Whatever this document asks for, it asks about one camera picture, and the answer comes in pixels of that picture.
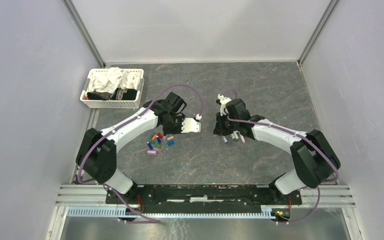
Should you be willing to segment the clear cap blue pen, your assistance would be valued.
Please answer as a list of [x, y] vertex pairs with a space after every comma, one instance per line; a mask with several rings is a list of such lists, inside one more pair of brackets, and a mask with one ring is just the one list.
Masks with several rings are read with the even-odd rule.
[[228, 142], [228, 139], [227, 139], [225, 136], [222, 136], [222, 139], [223, 139], [223, 141], [224, 141], [225, 144], [228, 144], [228, 143], [229, 143], [229, 142]]

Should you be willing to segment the large blue marker cap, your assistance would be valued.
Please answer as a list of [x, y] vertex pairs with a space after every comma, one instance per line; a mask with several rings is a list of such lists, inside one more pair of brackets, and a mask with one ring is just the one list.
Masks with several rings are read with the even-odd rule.
[[169, 141], [167, 144], [168, 144], [168, 146], [172, 146], [172, 145], [175, 144], [175, 142], [171, 140], [171, 141]]

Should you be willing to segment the pink highlighter cap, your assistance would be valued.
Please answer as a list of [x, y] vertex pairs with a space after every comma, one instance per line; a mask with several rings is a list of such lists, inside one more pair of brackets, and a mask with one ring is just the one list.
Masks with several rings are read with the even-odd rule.
[[156, 150], [148, 150], [147, 154], [150, 155], [150, 156], [155, 156], [155, 155], [158, 154], [158, 152]]

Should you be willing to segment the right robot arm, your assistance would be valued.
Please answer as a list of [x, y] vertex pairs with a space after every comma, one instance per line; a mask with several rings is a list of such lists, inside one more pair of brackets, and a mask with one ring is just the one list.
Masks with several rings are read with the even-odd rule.
[[244, 141], [245, 138], [268, 143], [291, 155], [294, 169], [272, 181], [269, 199], [282, 204], [289, 194], [305, 187], [315, 189], [324, 182], [335, 182], [341, 163], [319, 130], [298, 131], [275, 124], [260, 115], [252, 115], [245, 102], [219, 94], [213, 134]]

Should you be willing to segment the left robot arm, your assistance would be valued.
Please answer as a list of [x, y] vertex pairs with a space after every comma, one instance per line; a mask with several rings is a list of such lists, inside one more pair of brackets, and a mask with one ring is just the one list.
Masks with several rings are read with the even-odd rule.
[[146, 102], [133, 115], [113, 126], [102, 130], [88, 129], [76, 156], [76, 164], [92, 180], [116, 190], [125, 204], [133, 203], [137, 198], [136, 183], [118, 169], [118, 152], [139, 135], [159, 126], [163, 127], [164, 134], [181, 133], [186, 106], [180, 96], [170, 92], [164, 99]]

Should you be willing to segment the white plastic basket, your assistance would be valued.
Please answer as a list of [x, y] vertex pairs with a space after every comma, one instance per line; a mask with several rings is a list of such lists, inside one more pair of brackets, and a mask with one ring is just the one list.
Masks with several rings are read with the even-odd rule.
[[114, 93], [86, 92], [87, 80], [80, 93], [80, 101], [93, 109], [138, 109], [144, 89], [144, 73], [139, 89], [116, 89]]

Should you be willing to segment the white crumpled cloth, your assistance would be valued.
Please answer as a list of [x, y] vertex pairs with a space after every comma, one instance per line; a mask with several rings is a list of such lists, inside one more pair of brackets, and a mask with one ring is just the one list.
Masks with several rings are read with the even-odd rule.
[[93, 68], [86, 78], [86, 92], [114, 93], [117, 89], [138, 90], [144, 71], [134, 68]]

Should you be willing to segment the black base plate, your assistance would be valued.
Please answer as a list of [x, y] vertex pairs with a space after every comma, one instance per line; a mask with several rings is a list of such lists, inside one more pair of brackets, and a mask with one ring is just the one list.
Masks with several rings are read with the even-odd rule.
[[145, 184], [122, 197], [130, 206], [144, 204], [145, 214], [251, 214], [303, 202], [299, 191], [282, 194], [271, 184]]

